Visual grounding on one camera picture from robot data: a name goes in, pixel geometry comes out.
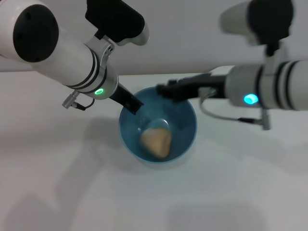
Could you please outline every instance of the bowl rim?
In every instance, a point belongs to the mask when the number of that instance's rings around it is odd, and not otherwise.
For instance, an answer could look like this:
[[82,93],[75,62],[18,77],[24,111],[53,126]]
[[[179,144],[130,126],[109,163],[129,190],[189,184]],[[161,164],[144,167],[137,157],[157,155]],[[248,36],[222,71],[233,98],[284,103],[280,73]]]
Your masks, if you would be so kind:
[[[155,87],[144,88],[144,89],[142,89],[142,90],[136,92],[136,93],[134,94],[134,96],[136,96],[137,94],[140,94],[140,93],[143,92],[143,91],[146,91],[146,90],[149,90],[149,89],[153,89],[153,88],[155,88]],[[173,161],[179,159],[180,157],[182,157],[184,154],[186,154],[186,153],[188,152],[188,150],[192,147],[192,145],[193,145],[193,143],[194,143],[194,141],[195,141],[195,139],[196,139],[197,130],[198,130],[198,121],[197,121],[196,112],[195,112],[195,110],[194,110],[193,105],[191,104],[191,102],[189,102],[189,100],[185,100],[185,102],[188,103],[188,105],[190,106],[190,108],[191,108],[192,111],[193,111],[194,120],[195,120],[195,125],[196,125],[196,130],[195,130],[195,132],[194,132],[194,136],[193,136],[193,139],[192,139],[191,144],[189,145],[189,147],[188,147],[181,155],[179,155],[178,157],[176,157],[176,158],[174,158],[174,159],[172,159],[172,160],[162,161],[162,162],[154,162],[154,161],[149,161],[149,160],[142,159],[142,158],[140,158],[139,156],[137,156],[136,154],[134,154],[134,153],[132,152],[132,150],[130,150],[130,149],[127,147],[127,145],[126,145],[126,143],[124,142],[124,139],[123,139],[123,137],[122,137],[122,133],[121,133],[120,118],[121,118],[121,116],[122,116],[122,113],[124,113],[124,109],[125,109],[125,108],[123,107],[122,110],[121,110],[120,116],[119,116],[119,133],[120,133],[121,140],[122,140],[122,142],[123,142],[123,144],[124,144],[126,150],[128,150],[128,151],[130,152],[130,154],[132,154],[132,155],[133,155],[135,158],[137,158],[138,160],[141,160],[141,161],[146,162],[146,163],[158,164],[158,165],[159,165],[159,164],[166,164],[166,163],[173,162]]]

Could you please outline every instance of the white wall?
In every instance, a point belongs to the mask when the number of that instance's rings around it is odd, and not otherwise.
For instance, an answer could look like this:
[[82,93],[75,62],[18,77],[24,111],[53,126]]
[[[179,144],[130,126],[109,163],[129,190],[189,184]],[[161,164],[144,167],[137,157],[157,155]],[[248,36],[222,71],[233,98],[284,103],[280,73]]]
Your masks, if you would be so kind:
[[[86,42],[96,28],[84,17],[86,0],[43,0],[59,24]],[[126,0],[150,28],[146,46],[117,47],[111,63],[121,74],[189,73],[242,62],[259,62],[262,48],[250,48],[238,36],[223,35],[219,15],[242,0]],[[294,0],[296,18],[287,39],[294,58],[308,57],[308,1]],[[28,68],[0,59],[0,70]]]

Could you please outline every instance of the cable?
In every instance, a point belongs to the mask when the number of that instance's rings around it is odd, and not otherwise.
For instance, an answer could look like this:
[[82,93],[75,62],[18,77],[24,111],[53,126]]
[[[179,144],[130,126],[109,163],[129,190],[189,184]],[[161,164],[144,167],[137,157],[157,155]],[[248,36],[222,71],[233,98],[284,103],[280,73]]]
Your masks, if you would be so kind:
[[95,102],[95,99],[93,99],[92,100],[92,103],[90,103],[88,106],[83,106],[83,105],[81,105],[81,104],[79,104],[79,103],[77,103],[77,102],[73,102],[73,104],[72,104],[72,107],[74,107],[74,108],[76,108],[76,109],[79,109],[79,110],[81,110],[81,111],[85,111],[87,108],[89,108],[89,107],[91,107],[93,104],[94,104],[94,102]]
[[222,119],[222,120],[227,120],[227,121],[236,121],[236,122],[242,122],[242,123],[247,123],[247,124],[256,124],[256,125],[260,125],[262,124],[262,121],[260,119],[253,119],[253,118],[231,118],[231,117],[225,117],[225,116],[220,116],[217,114],[214,114],[208,110],[206,110],[206,108],[203,106],[203,103],[206,99],[214,96],[216,94],[216,90],[213,88],[200,88],[199,89],[199,107],[200,110],[206,114],[209,117],[215,118],[215,119]]
[[216,90],[215,89],[211,89],[211,88],[200,88],[199,89],[199,97],[200,97],[200,100],[199,100],[199,107],[200,107],[200,110],[206,114],[207,116],[210,116],[212,118],[215,118],[215,119],[222,119],[222,120],[228,120],[228,121],[238,121],[237,118],[230,118],[230,117],[225,117],[225,116],[220,116],[220,115],[216,115],[212,112],[209,112],[208,110],[206,110],[204,107],[203,107],[203,102],[212,97],[213,95],[216,94]]
[[88,106],[86,106],[85,108],[87,109],[87,108],[89,108],[89,107],[91,107],[93,104],[94,104],[94,102],[95,102],[95,99],[93,99],[92,100],[92,103],[90,103]]

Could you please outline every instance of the black end cap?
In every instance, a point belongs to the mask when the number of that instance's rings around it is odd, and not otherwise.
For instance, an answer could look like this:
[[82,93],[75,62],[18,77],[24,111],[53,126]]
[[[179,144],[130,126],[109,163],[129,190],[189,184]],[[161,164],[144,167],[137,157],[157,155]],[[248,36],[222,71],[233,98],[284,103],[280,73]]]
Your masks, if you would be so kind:
[[248,6],[248,22],[263,45],[288,37],[293,16],[291,0],[253,0]]
[[145,26],[141,14],[121,0],[87,0],[86,19],[98,28],[98,39],[106,35],[116,43],[137,37]]
[[121,85],[116,88],[116,91],[109,98],[124,106],[134,115],[141,108],[141,106],[143,106],[143,103],[138,100],[136,96],[123,88]]
[[19,57],[30,63],[47,59],[59,38],[59,27],[52,12],[43,5],[32,5],[18,16],[13,42]]

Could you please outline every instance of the black stripe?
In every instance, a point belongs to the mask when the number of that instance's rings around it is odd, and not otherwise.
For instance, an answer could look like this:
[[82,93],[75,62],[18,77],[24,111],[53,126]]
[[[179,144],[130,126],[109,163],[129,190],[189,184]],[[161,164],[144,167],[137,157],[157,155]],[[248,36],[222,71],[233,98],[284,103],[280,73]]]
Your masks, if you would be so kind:
[[69,88],[75,88],[75,87],[78,87],[78,86],[80,86],[80,85],[86,83],[86,82],[91,78],[91,76],[92,76],[92,74],[93,74],[93,72],[94,72],[94,68],[95,68],[95,56],[96,56],[96,55],[95,55],[94,51],[92,51],[91,49],[90,49],[90,51],[91,51],[91,53],[92,53],[93,64],[92,64],[92,68],[91,68],[91,71],[90,71],[89,75],[88,75],[82,82],[80,82],[80,83],[78,83],[78,84],[76,84],[76,85],[71,85],[71,86],[65,85],[65,86],[67,86],[67,87],[69,87]]
[[287,99],[288,106],[289,106],[292,110],[296,110],[296,109],[295,109],[294,105],[293,105],[292,102],[291,102],[289,83],[290,83],[291,72],[292,72],[294,66],[295,66],[298,62],[299,62],[299,61],[295,61],[294,63],[292,63],[292,64],[290,65],[289,70],[288,70],[288,74],[287,74],[287,76],[286,76],[285,87],[284,87],[285,96],[286,96],[286,99]]
[[281,109],[284,109],[283,106],[282,106],[282,103],[281,103],[281,100],[280,100],[280,97],[279,97],[279,91],[278,91],[278,88],[279,88],[279,78],[281,76],[281,73],[282,73],[282,70],[283,68],[285,67],[285,65],[289,63],[289,62],[284,62],[282,64],[280,64],[279,68],[278,68],[278,71],[276,72],[276,75],[275,75],[275,80],[274,80],[274,93],[275,93],[275,99],[276,99],[276,103],[277,105],[281,108]]
[[90,86],[96,80],[96,78],[98,76],[98,73],[100,72],[100,65],[99,65],[99,59],[98,59],[97,55],[95,55],[95,57],[96,57],[96,60],[97,60],[97,66],[96,66],[95,75],[93,76],[93,78],[91,79],[91,81],[89,83],[87,83],[86,85],[81,86],[79,88],[74,88],[75,90],[85,89],[88,86]]
[[83,94],[90,94],[92,92],[95,92],[97,91],[99,88],[101,88],[101,86],[104,84],[105,80],[107,78],[107,67],[105,69],[105,74],[104,74],[104,77],[103,77],[103,80],[101,81],[101,83],[99,84],[99,86],[97,88],[95,88],[94,90],[90,90],[90,91],[87,91],[87,92],[81,92]]
[[257,73],[257,77],[256,77],[256,83],[255,83],[255,91],[256,91],[256,95],[259,98],[259,104],[262,108],[264,108],[263,105],[263,101],[262,101],[262,97],[260,94],[260,82],[261,82],[261,77],[262,77],[262,73],[263,73],[263,66],[260,67],[258,73]]

